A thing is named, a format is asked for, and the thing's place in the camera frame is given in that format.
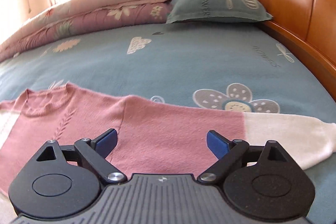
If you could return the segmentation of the teal floral bed sheet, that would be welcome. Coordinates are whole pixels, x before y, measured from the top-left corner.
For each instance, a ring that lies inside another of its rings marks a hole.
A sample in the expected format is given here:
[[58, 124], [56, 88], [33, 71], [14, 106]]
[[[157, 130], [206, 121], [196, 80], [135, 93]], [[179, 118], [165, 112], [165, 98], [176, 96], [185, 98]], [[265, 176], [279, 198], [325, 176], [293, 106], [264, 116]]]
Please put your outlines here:
[[[246, 24], [146, 24], [60, 39], [1, 63], [1, 102], [74, 84], [112, 97], [198, 108], [201, 92], [269, 100], [280, 114], [335, 124], [335, 101], [280, 42]], [[303, 169], [315, 186], [308, 219], [335, 222], [335, 152]]]

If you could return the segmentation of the folded pink floral quilt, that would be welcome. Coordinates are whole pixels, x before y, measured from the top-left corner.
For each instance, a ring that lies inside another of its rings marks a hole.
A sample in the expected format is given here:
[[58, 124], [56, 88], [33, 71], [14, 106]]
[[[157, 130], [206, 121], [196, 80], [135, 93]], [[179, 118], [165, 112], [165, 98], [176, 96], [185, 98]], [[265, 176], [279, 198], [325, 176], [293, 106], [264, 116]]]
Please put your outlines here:
[[1, 61], [56, 40], [138, 24], [165, 23], [170, 0], [70, 0], [28, 20], [1, 44]]

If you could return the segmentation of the pink and cream sweater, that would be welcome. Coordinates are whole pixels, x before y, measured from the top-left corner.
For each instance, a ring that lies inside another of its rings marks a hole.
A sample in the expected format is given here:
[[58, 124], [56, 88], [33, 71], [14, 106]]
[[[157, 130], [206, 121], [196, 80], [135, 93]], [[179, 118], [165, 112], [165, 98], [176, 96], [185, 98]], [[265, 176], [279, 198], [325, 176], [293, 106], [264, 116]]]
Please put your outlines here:
[[48, 140], [61, 145], [94, 139], [113, 128], [117, 148], [107, 159], [125, 174], [200, 174], [215, 158], [206, 134], [252, 145], [277, 140], [307, 169], [335, 152], [335, 124], [313, 117], [280, 114], [274, 102], [227, 101], [223, 94], [201, 92], [198, 108], [153, 102], [138, 96], [112, 97], [74, 84], [25, 90], [1, 102], [1, 191]]

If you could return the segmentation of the teal flowers pillow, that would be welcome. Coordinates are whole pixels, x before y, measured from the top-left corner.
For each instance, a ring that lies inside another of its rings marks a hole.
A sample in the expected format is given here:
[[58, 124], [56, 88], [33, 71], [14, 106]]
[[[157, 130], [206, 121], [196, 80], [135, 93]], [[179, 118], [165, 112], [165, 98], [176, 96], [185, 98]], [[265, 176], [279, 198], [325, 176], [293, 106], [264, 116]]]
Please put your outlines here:
[[171, 0], [167, 23], [209, 21], [251, 23], [271, 20], [258, 0]]

